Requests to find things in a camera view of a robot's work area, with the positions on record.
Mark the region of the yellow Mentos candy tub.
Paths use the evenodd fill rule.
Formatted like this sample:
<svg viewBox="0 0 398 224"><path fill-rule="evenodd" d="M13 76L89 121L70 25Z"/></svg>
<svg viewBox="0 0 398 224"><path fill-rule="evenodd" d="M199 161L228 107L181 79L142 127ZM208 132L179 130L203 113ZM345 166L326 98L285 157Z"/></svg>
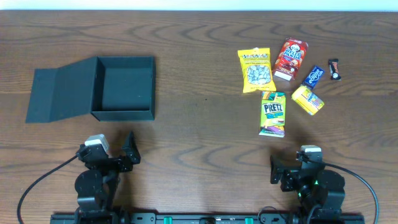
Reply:
<svg viewBox="0 0 398 224"><path fill-rule="evenodd" d="M309 115L315 115L325 103L308 87L301 85L292 93L292 99Z"/></svg>

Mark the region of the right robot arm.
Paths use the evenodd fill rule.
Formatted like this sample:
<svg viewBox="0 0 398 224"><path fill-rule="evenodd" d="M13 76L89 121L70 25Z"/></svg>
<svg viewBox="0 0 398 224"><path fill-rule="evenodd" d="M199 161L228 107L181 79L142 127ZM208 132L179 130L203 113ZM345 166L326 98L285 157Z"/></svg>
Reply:
<svg viewBox="0 0 398 224"><path fill-rule="evenodd" d="M301 164L288 166L270 156L271 184L280 184L283 192L296 192L304 217L309 220L340 219L345 199L345 179L339 173L325 169L320 150L301 150L297 153Z"/></svg>

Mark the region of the black gift box with lid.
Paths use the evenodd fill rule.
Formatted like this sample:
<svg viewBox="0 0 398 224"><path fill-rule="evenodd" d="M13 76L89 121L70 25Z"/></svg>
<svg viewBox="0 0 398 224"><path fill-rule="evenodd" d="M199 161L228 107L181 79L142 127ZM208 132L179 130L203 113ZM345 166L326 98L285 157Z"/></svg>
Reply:
<svg viewBox="0 0 398 224"><path fill-rule="evenodd" d="M36 69L26 123L91 114L98 121L155 118L155 58L91 57Z"/></svg>

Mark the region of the green yellow Pretz box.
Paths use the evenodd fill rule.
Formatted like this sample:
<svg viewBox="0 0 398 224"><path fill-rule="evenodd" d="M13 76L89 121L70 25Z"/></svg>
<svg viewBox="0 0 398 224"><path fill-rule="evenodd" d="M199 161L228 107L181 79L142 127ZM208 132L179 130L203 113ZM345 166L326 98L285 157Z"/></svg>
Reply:
<svg viewBox="0 0 398 224"><path fill-rule="evenodd" d="M263 91L261 98L260 136L285 136L285 93Z"/></svg>

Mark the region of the yellow Hacks candy bag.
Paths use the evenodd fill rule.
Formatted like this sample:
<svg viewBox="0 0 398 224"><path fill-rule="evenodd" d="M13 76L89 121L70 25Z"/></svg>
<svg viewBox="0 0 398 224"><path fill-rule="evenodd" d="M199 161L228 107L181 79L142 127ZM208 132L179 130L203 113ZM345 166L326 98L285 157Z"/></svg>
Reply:
<svg viewBox="0 0 398 224"><path fill-rule="evenodd" d="M238 57L243 74L243 93L276 91L270 48L239 50Z"/></svg>

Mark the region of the red Hello Panda box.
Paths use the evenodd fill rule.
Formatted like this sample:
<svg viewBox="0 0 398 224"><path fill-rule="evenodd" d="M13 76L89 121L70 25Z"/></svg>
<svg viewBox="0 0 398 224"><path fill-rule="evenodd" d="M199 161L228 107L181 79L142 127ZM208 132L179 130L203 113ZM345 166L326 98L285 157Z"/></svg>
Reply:
<svg viewBox="0 0 398 224"><path fill-rule="evenodd" d="M275 77L294 80L307 54L308 43L294 38L285 40L272 69Z"/></svg>

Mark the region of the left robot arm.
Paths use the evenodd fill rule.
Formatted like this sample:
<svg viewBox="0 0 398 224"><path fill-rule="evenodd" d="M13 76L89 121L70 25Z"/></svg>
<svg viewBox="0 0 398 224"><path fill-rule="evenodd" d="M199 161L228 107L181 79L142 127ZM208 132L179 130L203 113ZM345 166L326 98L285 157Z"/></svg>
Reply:
<svg viewBox="0 0 398 224"><path fill-rule="evenodd" d="M109 143L104 134L90 136L76 152L88 169L75 181L77 202L83 212L110 210L119 184L119 175L130 172L141 162L134 133L130 132L118 157L108 154Z"/></svg>

